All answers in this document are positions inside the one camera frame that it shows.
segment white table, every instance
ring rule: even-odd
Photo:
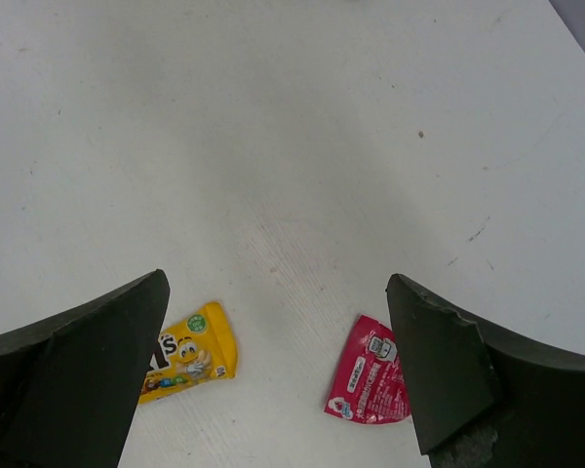
[[[0,332],[156,267],[241,362],[122,467],[427,466],[339,353],[395,272],[585,353],[585,56],[547,0],[0,0]]]

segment m&m's packet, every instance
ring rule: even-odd
[[[138,402],[233,378],[237,360],[236,340],[225,312],[219,303],[210,302],[160,333]]]
[[[398,422],[411,413],[392,331],[362,315],[340,358],[325,412],[362,424]]]

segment red candy wrapper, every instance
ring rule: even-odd
[[[399,422],[411,413],[392,331],[361,316],[349,334],[325,412],[361,424]]]

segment yellow m&m's bag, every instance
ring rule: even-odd
[[[148,403],[197,384],[233,378],[238,352],[217,302],[160,333],[138,402]]]

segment black mark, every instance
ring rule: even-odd
[[[477,238],[478,238],[478,237],[481,235],[481,233],[482,233],[482,232],[484,232],[484,231],[486,230],[486,227],[487,227],[486,223],[487,223],[488,221],[489,221],[489,216],[488,216],[488,217],[487,217],[487,219],[484,221],[484,225],[483,225],[483,226],[481,226],[481,229],[479,229],[479,230],[478,230],[477,232],[475,232],[475,233],[474,233],[472,236],[470,236],[470,238],[468,239],[468,242],[472,242],[472,241],[474,241],[475,239],[477,239]]]

